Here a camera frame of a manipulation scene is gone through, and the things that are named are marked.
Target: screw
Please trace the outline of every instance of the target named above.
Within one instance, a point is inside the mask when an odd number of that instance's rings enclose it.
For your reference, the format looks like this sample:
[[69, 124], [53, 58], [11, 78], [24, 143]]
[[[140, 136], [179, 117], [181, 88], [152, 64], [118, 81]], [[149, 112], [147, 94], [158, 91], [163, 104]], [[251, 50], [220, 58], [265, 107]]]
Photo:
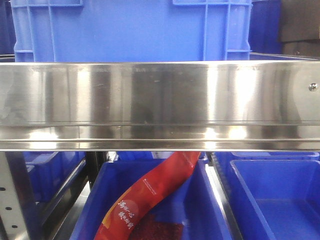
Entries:
[[318, 84], [316, 84], [316, 83], [311, 83], [311, 84], [309, 85], [309, 91], [310, 91], [310, 92], [315, 92], [317, 89], [318, 89]]

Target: blue plastic crate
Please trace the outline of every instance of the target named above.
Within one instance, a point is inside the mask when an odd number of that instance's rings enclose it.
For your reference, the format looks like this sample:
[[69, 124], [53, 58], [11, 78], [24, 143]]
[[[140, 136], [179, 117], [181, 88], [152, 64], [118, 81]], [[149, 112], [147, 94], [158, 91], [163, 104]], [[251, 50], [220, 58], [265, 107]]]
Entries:
[[38, 178], [38, 174], [35, 169], [35, 166], [27, 165], [26, 170], [30, 178], [34, 199], [37, 202], [39, 202], [39, 200], [42, 198], [42, 191], [41, 191], [41, 186], [39, 184], [39, 178]]
[[[134, 160], [152, 160], [167, 159], [173, 151], [117, 151], [118, 160], [134, 161]], [[201, 152], [199, 159], [208, 160], [205, 152]]]
[[15, 42], [10, 0], [0, 0], [0, 55], [13, 54]]
[[84, 158], [84, 152], [24, 152], [34, 197], [37, 202], [48, 202], [62, 186], [68, 175]]
[[320, 163], [234, 160], [230, 204], [243, 239], [319, 240]]
[[17, 62], [248, 60], [251, 0], [11, 0]]
[[[149, 160], [104, 163], [70, 239], [93, 239], [113, 203], [160, 162]], [[232, 239], [213, 196], [202, 161], [198, 162], [189, 180], [151, 212], [155, 214], [157, 221], [183, 224], [182, 240]]]
[[222, 173], [228, 178], [232, 160], [318, 160], [318, 152], [304, 151], [221, 151], [215, 152]]
[[281, 0], [253, 0], [249, 43], [253, 52], [281, 54], [282, 43], [278, 40]]

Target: blue plastic bin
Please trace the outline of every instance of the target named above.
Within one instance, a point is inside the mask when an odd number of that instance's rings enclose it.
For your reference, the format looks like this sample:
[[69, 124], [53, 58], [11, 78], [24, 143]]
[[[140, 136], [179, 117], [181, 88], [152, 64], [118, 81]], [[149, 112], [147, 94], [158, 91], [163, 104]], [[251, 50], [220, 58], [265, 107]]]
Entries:
[[35, 169], [35, 166], [27, 165], [26, 170], [30, 178], [34, 199], [37, 202], [39, 202], [39, 200], [42, 198], [42, 191], [41, 191], [41, 185], [39, 184], [39, 178], [38, 178], [38, 174]]
[[[113, 203], [160, 162], [161, 160], [104, 163], [70, 239], [93, 239]], [[198, 162], [189, 180], [151, 212], [155, 214], [157, 221], [183, 224], [182, 240], [232, 239], [213, 196], [202, 161]]]
[[[117, 151], [118, 160], [134, 161], [134, 160], [151, 160], [166, 159], [173, 151]], [[205, 152], [201, 152], [199, 159], [208, 160]]]
[[252, 0], [249, 43], [253, 52], [281, 54], [278, 40], [281, 0]]
[[24, 152], [29, 177], [37, 202], [48, 202], [65, 179], [84, 158], [84, 152]]
[[151, 151], [117, 151], [116, 154], [118, 154], [118, 160], [124, 161], [153, 159]]
[[319, 240], [320, 163], [234, 160], [230, 204], [243, 239]]
[[11, 0], [17, 62], [248, 60], [251, 0]]
[[14, 54], [15, 42], [10, 0], [0, 0], [0, 55]]
[[232, 160], [318, 160], [318, 152], [304, 151], [221, 151], [215, 152], [220, 168], [228, 178]]

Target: red snack package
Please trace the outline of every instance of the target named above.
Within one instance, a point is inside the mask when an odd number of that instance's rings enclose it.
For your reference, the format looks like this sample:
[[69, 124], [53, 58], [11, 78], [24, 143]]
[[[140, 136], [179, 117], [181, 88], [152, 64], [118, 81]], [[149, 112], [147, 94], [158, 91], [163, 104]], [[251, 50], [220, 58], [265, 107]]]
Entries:
[[177, 151], [126, 190], [106, 213], [95, 240], [127, 240], [155, 205], [177, 190], [193, 173], [198, 151]]
[[145, 215], [133, 229], [129, 240], [181, 240], [184, 226], [158, 222], [152, 214]]

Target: metal rack frame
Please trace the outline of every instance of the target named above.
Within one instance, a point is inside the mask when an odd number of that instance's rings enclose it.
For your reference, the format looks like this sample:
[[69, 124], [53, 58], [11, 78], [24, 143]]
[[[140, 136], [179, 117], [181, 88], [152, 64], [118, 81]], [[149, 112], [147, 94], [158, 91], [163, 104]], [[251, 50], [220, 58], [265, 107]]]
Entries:
[[3, 63], [0, 76], [0, 215], [10, 239], [51, 236], [17, 151], [320, 150], [317, 61]]

